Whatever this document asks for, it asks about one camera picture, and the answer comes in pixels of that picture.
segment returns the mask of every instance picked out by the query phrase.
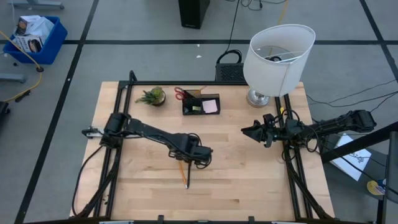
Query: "plant pot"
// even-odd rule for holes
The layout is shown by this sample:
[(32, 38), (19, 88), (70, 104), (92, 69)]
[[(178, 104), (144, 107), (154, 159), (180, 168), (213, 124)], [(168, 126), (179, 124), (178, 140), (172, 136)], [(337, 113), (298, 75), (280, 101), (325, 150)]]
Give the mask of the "plant pot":
[(154, 103), (152, 104), (152, 106), (162, 106), (164, 104), (164, 102), (166, 101), (166, 93), (163, 91), (163, 100), (159, 103)]

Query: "wooden tabletop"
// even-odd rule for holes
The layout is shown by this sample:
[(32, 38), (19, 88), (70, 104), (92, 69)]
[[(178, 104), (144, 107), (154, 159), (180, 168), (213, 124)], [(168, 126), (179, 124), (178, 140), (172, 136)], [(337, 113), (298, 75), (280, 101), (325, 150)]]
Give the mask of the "wooden tabletop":
[[(92, 125), (103, 128), (113, 111), (117, 82), (103, 82)], [(170, 133), (197, 133), (203, 145), (211, 147), (213, 161), (204, 170), (193, 167), (187, 190), (178, 161), (168, 157), (168, 149), (147, 139), (127, 139), (123, 143), (114, 198), (113, 220), (294, 220), (286, 165), (281, 158), (282, 143), (272, 147), (248, 138), (240, 131), (262, 115), (276, 114), (275, 100), (263, 108), (246, 102), (248, 86), (208, 86), (202, 93), (219, 93), (220, 115), (182, 116), (181, 101), (174, 98), (174, 86), (161, 86), (167, 99), (153, 107), (135, 100), (153, 86), (134, 86), (129, 114), (143, 123)], [(181, 86), (199, 89), (201, 86)], [(300, 119), (311, 124), (303, 84), (290, 94), (292, 108)], [(84, 160), (99, 146), (100, 139), (89, 139)], [(103, 149), (87, 163), (76, 195), (80, 211), (98, 188), (104, 158)], [(329, 215), (334, 216), (321, 158), (302, 149), (302, 160), (309, 191)], [(305, 210), (297, 188), (302, 217)], [(101, 214), (108, 196), (104, 195)]]

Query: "yellow pencil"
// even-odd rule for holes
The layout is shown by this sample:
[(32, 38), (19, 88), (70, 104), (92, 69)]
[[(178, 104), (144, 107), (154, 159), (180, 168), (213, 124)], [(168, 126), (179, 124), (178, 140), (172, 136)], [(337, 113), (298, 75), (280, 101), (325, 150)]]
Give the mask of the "yellow pencil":
[(185, 178), (185, 174), (184, 174), (184, 171), (182, 169), (181, 161), (179, 161), (178, 164), (180, 166), (180, 172), (181, 172), (182, 180), (184, 181), (185, 188), (188, 189), (187, 180)]
[(199, 90), (197, 90), (197, 91), (195, 91), (194, 93), (193, 93), (193, 96), (195, 96), (196, 94), (198, 94), (198, 93), (200, 93), (204, 88), (206, 88), (207, 86), (204, 86), (204, 87), (202, 87), (202, 88), (200, 88)]

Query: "succulent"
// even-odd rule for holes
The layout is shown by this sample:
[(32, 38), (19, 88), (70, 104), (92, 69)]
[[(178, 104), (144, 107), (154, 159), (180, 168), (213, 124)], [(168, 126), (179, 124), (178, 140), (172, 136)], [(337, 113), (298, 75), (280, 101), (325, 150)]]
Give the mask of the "succulent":
[(151, 91), (144, 90), (144, 94), (141, 98), (136, 100), (136, 103), (142, 102), (148, 105), (156, 105), (158, 103), (161, 103), (164, 98), (165, 96), (162, 87), (157, 86), (151, 89)]

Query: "pink sticky note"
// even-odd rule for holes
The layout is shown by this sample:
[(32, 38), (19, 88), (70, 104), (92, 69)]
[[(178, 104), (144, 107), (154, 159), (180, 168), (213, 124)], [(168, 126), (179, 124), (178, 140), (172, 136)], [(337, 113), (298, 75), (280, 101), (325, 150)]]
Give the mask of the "pink sticky note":
[(218, 111), (216, 100), (203, 101), (202, 105), (205, 113), (214, 113)]

